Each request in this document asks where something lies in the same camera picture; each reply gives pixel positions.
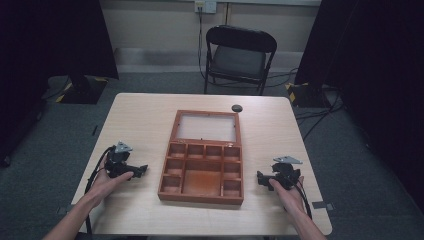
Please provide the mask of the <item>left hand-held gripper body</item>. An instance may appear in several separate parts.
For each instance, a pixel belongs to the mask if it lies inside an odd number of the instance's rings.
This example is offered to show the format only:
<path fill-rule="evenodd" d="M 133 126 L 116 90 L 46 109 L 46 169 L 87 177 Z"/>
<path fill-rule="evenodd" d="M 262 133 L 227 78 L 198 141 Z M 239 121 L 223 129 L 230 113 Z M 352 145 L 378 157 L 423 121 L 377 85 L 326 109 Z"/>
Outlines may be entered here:
<path fill-rule="evenodd" d="M 126 161 L 130 156 L 132 148 L 127 144 L 119 141 L 113 145 L 107 154 L 105 169 L 111 178 L 120 176 L 126 172 L 136 172 L 135 167 L 129 166 Z"/>

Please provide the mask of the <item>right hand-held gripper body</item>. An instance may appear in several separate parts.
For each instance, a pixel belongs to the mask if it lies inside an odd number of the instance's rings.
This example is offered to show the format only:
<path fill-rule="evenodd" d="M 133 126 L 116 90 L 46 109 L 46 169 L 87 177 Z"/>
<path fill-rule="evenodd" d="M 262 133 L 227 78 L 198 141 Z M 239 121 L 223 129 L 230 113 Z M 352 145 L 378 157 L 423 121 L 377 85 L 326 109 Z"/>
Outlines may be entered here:
<path fill-rule="evenodd" d="M 291 156 L 275 157 L 274 161 L 275 164 L 272 165 L 272 171 L 275 173 L 274 179 L 284 189 L 290 190 L 297 184 L 300 177 L 300 170 L 294 169 L 293 165 L 302 164 L 302 161 Z"/>

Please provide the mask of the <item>person's left hand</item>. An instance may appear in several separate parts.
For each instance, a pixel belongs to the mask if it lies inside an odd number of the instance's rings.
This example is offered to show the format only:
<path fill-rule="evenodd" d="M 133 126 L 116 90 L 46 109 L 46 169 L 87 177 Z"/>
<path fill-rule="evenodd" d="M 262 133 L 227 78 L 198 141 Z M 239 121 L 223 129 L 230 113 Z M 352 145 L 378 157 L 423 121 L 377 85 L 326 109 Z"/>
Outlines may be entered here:
<path fill-rule="evenodd" d="M 102 161 L 92 187 L 84 195 L 84 200 L 89 209 L 97 207 L 104 198 L 111 194 L 120 184 L 131 179 L 133 175 L 133 172 L 126 172 L 118 177 L 110 178 L 105 170 L 105 161 Z"/>

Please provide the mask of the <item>person's right hand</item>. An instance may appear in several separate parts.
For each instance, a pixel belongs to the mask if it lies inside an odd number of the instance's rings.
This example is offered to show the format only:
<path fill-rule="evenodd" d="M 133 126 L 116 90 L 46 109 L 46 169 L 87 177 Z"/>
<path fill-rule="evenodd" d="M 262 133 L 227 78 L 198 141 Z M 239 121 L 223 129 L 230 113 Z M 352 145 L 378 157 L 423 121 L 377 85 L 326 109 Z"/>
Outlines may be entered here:
<path fill-rule="evenodd" d="M 270 179 L 269 183 L 274 188 L 284 209 L 292 216 L 300 213 L 305 214 L 303 200 L 301 194 L 296 189 L 286 190 L 281 184 L 274 179 Z"/>

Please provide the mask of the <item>brown wooden compartment box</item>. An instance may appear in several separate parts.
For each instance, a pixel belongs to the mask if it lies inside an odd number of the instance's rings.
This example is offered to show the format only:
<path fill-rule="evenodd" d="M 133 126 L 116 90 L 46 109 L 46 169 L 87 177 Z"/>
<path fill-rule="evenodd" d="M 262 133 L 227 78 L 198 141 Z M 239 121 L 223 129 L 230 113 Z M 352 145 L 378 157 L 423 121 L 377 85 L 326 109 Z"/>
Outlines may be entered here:
<path fill-rule="evenodd" d="M 243 203 L 238 114 L 194 110 L 176 113 L 158 197 L 163 201 Z"/>

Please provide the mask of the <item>black stand base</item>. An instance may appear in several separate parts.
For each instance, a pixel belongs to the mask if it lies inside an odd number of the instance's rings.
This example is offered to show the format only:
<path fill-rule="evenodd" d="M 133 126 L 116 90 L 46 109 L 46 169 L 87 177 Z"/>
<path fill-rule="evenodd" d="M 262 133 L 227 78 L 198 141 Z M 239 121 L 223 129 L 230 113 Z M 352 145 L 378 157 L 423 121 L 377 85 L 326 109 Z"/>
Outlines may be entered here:
<path fill-rule="evenodd" d="M 324 91 L 321 88 L 315 88 L 309 83 L 295 85 L 286 84 L 285 88 L 288 98 L 293 106 L 300 108 L 329 108 L 329 103 Z"/>
<path fill-rule="evenodd" d="M 108 80 L 100 77 L 87 77 L 81 83 L 69 83 L 56 99 L 62 104 L 95 105 L 106 87 Z"/>

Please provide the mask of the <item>black folding chair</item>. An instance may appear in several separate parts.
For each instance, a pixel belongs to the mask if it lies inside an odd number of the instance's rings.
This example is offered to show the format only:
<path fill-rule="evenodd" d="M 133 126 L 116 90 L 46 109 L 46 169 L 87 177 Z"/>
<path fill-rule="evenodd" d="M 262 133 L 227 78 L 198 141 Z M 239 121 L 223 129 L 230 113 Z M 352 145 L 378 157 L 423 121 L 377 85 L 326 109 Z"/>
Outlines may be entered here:
<path fill-rule="evenodd" d="M 256 85 L 263 94 L 277 50 L 273 36 L 260 30 L 218 25 L 207 31 L 206 43 L 204 93 L 209 78 L 220 78 Z"/>

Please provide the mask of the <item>black curtain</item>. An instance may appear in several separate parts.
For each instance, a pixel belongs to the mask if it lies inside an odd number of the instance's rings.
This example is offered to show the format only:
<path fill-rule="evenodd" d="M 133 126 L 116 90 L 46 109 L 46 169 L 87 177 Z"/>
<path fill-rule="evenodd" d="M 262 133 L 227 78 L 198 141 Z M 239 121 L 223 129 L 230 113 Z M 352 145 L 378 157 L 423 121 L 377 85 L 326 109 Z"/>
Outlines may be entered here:
<path fill-rule="evenodd" d="M 0 167 L 45 105 L 48 80 L 118 77 L 100 0 L 0 0 Z"/>
<path fill-rule="evenodd" d="M 424 213 L 424 0 L 321 0 L 295 81 L 340 89 Z"/>

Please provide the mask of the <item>white wall socket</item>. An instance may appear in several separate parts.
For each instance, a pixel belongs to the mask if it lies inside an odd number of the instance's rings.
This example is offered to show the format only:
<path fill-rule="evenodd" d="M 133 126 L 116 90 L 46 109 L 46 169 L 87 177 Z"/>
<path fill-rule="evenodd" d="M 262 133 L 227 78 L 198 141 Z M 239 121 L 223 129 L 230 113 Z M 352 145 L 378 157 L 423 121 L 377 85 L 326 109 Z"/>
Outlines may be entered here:
<path fill-rule="evenodd" d="M 194 2 L 196 13 L 215 14 L 217 12 L 217 2 L 210 0 L 196 0 Z"/>

